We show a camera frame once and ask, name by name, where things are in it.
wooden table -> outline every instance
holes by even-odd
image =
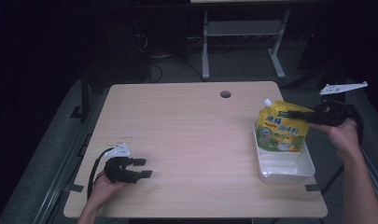
[[[229,91],[230,98],[220,96]],[[309,177],[302,185],[259,179],[253,122],[263,99],[282,100],[273,82],[127,84],[110,89],[64,213],[78,217],[94,161],[126,142],[152,170],[120,191],[102,217],[324,217],[328,209]],[[97,173],[104,168],[103,158]]]

white plastic tray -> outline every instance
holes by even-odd
[[[258,155],[259,177],[266,183],[300,184],[315,174],[308,147],[305,142],[300,153],[269,152],[258,147],[256,137],[257,122],[253,123],[255,148]]]

yellow pouch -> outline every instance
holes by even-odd
[[[283,101],[264,101],[259,112],[256,137],[259,149],[269,152],[300,152],[310,124],[287,118],[288,111],[313,112],[312,109]]]

white fiducial marker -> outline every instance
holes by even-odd
[[[323,90],[320,91],[321,95],[327,95],[327,94],[335,94],[335,93],[341,93],[345,91],[351,91],[363,87],[367,87],[368,84],[366,81],[358,84],[346,84],[346,85],[329,85],[327,84]]]
[[[104,157],[129,157],[131,151],[126,143],[122,143],[104,154]]]

hole in table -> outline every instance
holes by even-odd
[[[230,98],[231,97],[231,92],[229,91],[221,91],[220,96],[223,98]]]

